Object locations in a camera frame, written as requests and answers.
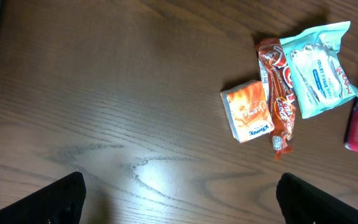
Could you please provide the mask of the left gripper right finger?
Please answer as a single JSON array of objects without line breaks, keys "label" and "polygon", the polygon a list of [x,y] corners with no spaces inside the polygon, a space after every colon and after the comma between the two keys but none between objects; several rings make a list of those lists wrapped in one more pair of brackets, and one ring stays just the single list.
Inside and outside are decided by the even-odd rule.
[{"label": "left gripper right finger", "polygon": [[286,224],[358,224],[358,210],[286,172],[276,189]]}]

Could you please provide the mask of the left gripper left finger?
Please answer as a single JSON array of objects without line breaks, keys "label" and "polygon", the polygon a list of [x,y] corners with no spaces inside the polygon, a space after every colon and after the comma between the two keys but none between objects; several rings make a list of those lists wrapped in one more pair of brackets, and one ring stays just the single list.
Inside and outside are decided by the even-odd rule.
[{"label": "left gripper left finger", "polygon": [[0,224],[79,224],[86,197],[81,172],[56,182],[0,210]]}]

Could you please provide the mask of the orange tissue pack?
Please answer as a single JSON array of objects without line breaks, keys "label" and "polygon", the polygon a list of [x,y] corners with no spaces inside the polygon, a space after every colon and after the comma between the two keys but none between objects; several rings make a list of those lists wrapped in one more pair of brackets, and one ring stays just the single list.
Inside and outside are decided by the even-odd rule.
[{"label": "orange tissue pack", "polygon": [[251,80],[221,92],[233,137],[245,143],[275,128],[261,81]]}]

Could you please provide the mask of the teal wet wipes pack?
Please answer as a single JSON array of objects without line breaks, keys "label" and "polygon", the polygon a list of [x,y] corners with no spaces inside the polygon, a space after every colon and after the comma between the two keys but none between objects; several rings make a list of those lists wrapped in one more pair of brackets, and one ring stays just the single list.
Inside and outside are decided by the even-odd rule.
[{"label": "teal wet wipes pack", "polygon": [[316,26],[280,39],[301,116],[308,119],[358,97],[337,54],[349,21]]}]

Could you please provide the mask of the red brown snack bar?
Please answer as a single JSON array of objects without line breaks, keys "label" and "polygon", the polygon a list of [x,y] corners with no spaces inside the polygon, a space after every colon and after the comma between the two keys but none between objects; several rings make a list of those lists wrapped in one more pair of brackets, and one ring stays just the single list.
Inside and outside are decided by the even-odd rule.
[{"label": "red brown snack bar", "polygon": [[296,106],[291,71],[279,39],[264,39],[255,46],[255,51],[274,125],[269,135],[277,160],[292,152],[289,142],[293,137]]}]

